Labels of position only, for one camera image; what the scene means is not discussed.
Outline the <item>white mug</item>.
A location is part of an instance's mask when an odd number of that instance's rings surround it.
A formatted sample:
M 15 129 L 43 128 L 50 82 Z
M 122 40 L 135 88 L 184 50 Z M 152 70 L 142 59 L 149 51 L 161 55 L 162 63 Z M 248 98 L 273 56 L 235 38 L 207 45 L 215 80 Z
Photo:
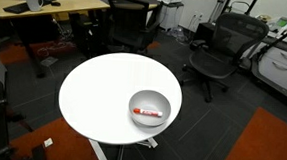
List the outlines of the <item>white mug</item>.
M 41 7 L 43 7 L 43 0 L 25 0 L 29 9 L 32 12 L 40 11 Z

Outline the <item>black keyboard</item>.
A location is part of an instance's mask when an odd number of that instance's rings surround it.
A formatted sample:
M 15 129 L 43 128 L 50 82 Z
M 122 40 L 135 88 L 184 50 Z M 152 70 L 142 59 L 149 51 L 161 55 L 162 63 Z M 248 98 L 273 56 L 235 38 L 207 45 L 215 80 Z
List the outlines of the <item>black keyboard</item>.
M 4 7 L 4 11 L 8 13 L 14 13 L 14 14 L 25 13 L 28 10 L 30 10 L 30 8 L 28 7 L 26 3 L 23 3 L 23 2 L 10 6 L 10 7 Z

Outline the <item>red and white marker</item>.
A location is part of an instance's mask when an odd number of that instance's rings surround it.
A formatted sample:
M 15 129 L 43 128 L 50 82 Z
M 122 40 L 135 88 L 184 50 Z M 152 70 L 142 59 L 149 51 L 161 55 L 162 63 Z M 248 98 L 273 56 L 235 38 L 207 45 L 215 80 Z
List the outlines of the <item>red and white marker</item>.
M 161 111 L 151 111 L 147 109 L 138 109 L 138 108 L 134 108 L 133 112 L 135 114 L 150 115 L 152 117 L 161 117 L 163 114 Z

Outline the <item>round white table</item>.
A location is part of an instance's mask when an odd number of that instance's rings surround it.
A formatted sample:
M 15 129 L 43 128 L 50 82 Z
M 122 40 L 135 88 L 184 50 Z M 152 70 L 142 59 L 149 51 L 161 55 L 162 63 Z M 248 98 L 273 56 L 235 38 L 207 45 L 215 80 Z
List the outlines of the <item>round white table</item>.
M 129 99 L 142 90 L 162 93 L 170 105 L 166 122 L 157 127 L 136 123 Z M 137 144 L 154 148 L 154 137 L 179 114 L 182 90 L 170 70 L 150 57 L 111 53 L 86 60 L 63 80 L 58 94 L 62 117 L 90 143 L 99 160 L 143 160 Z

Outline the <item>black mesh office chair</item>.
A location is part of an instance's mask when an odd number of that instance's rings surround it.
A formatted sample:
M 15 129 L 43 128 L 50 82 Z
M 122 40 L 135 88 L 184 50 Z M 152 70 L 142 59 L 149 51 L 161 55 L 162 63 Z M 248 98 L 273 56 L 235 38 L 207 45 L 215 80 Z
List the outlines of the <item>black mesh office chair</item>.
M 209 82 L 221 85 L 222 91 L 226 92 L 229 87 L 222 80 L 236 72 L 243 53 L 261 42 L 268 32 L 266 23 L 252 16 L 232 12 L 218 17 L 209 42 L 202 39 L 192 42 L 190 65 L 184 65 L 182 69 L 196 72 L 200 82 L 205 84 L 205 102 L 213 99 Z

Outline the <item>black computer mouse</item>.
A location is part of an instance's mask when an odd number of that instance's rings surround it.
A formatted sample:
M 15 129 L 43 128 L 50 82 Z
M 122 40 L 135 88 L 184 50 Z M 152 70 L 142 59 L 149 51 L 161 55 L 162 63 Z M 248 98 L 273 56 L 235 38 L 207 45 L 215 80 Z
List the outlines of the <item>black computer mouse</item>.
M 51 2 L 51 5 L 55 6 L 55 7 L 60 7 L 61 6 L 61 4 L 56 2 L 56 1 Z

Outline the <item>wooden desk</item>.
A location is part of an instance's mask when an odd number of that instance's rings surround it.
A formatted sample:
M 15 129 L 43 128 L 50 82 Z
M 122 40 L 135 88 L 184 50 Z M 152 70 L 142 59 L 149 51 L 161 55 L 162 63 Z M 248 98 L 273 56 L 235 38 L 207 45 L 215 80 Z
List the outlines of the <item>wooden desk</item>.
M 37 0 L 39 9 L 10 13 L 9 7 L 27 4 L 27 0 L 0 0 L 0 18 L 9 20 L 18 34 L 22 45 L 31 58 L 30 62 L 38 78 L 46 76 L 39 59 L 30 44 L 42 43 L 57 38 L 58 30 L 53 25 L 53 15 L 59 13 L 87 11 L 93 14 L 98 9 L 108 9 L 109 5 L 101 0 Z

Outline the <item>white drawer cabinet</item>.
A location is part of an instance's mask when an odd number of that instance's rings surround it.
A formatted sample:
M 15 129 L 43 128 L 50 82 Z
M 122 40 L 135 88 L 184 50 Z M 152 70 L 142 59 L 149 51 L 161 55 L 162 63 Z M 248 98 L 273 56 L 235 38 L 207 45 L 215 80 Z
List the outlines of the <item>white drawer cabinet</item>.
M 287 42 L 275 45 L 264 38 L 252 52 L 251 71 L 255 77 L 287 97 Z

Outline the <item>white bowl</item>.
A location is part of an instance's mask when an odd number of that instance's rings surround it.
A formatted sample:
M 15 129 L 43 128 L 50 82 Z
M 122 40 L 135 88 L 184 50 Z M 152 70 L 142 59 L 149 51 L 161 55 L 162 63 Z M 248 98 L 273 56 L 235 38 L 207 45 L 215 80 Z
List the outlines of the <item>white bowl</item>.
M 151 115 L 135 114 L 133 109 L 147 109 L 151 111 L 161 111 L 161 117 Z M 157 127 L 166 122 L 171 114 L 171 105 L 162 93 L 152 90 L 142 90 L 136 92 L 129 99 L 129 113 L 132 119 L 139 124 Z

